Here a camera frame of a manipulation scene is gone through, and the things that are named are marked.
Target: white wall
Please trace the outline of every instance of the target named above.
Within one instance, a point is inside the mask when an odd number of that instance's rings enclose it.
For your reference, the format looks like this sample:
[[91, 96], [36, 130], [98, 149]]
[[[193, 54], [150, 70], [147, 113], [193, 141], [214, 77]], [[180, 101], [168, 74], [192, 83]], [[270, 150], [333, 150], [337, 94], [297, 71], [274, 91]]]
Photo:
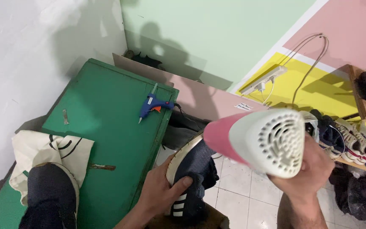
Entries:
[[0, 180], [14, 131], [45, 115], [86, 60], [125, 50], [119, 0], [0, 0]]

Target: navy sneaker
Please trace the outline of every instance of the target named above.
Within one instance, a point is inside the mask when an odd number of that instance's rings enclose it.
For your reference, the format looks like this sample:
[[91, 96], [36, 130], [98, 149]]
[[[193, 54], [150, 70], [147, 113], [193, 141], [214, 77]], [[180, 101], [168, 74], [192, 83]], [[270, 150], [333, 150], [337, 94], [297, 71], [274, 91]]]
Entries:
[[211, 158], [216, 152], [206, 146], [202, 131], [180, 148], [169, 164], [166, 178], [170, 185], [185, 176], [193, 179], [191, 186], [172, 205], [170, 215], [186, 226], [196, 225], [207, 218], [205, 190], [219, 180], [216, 165]]
[[19, 229], [76, 229], [79, 186], [64, 166], [42, 163], [29, 171], [28, 209]]

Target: pink wall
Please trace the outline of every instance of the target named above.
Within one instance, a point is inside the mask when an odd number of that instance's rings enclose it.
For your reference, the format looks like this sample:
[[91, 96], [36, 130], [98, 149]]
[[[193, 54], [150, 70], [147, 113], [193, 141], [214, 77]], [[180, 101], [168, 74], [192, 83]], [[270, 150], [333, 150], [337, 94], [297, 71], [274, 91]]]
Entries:
[[[366, 0], [329, 0], [284, 47], [292, 50], [307, 36], [319, 32], [330, 40], [322, 63], [334, 68], [351, 64], [366, 70]], [[316, 59], [322, 45], [323, 41], [316, 38], [300, 53]]]

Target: green wooden box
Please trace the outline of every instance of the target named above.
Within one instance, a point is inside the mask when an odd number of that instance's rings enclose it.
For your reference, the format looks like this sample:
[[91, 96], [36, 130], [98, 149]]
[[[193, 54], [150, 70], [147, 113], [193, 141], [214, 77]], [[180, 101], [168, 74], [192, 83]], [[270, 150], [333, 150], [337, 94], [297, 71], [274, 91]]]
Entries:
[[[94, 140], [89, 163], [116, 166], [114, 171], [87, 169], [80, 189], [79, 228], [112, 228], [137, 202], [171, 115], [162, 108], [138, 124], [140, 108], [155, 83], [89, 59], [44, 123], [41, 132]], [[155, 95], [175, 102], [178, 93], [158, 84]], [[0, 229], [18, 228], [26, 210], [19, 199], [19, 192], [6, 183], [0, 192]]]

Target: paper sticker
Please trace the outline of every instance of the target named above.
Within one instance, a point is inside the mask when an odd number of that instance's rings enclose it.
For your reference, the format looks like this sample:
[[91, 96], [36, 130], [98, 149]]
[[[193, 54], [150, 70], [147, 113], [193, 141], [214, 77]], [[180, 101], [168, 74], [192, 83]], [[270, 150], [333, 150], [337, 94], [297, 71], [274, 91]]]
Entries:
[[237, 106], [235, 106], [236, 108], [240, 108], [240, 109], [243, 109], [243, 110], [251, 110], [252, 109], [252, 107], [250, 107], [250, 106], [248, 106], [248, 105], [246, 105], [246, 104], [244, 104], [244, 103], [240, 103], [240, 104], [238, 104]]

